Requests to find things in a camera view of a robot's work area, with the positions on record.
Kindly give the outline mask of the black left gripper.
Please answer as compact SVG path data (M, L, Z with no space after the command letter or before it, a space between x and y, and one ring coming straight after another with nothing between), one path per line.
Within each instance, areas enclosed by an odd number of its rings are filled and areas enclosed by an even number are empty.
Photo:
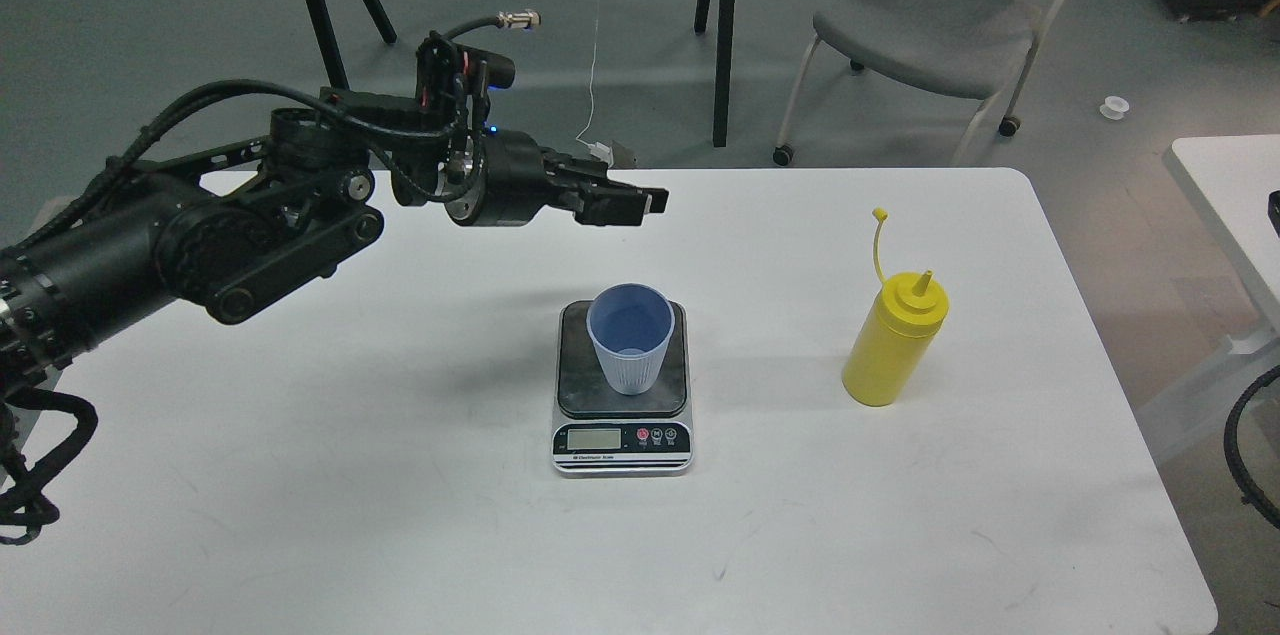
M539 146L522 132L485 134L477 143L483 173L445 211L465 228L518 228L541 207L558 207L586 227L640 227L666 211L669 192L611 181L609 165Z

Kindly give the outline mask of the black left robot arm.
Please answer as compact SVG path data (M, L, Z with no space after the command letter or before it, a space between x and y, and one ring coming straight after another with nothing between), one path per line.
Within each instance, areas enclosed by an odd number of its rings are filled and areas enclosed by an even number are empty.
M636 227L664 211L667 189L490 128L489 93L485 76L411 96L201 84L4 248L3 543L24 545L59 520L44 490L99 424L90 402L47 389L49 374L174 301L236 325L332 277L383 234L372 163L401 205L444 205L461 227L520 227L543 207Z

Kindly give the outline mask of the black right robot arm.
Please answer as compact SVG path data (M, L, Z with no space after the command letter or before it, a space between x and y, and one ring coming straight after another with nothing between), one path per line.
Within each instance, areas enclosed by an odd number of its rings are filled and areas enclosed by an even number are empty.
M1254 461L1261 457L1261 449L1242 443L1242 425L1253 414L1260 396L1277 394L1279 366L1266 369L1254 376L1242 394L1231 403L1222 426L1222 454L1228 474L1234 483L1240 503L1252 508L1270 527L1279 529L1279 510L1276 501L1267 492L1266 475L1258 479L1254 474Z

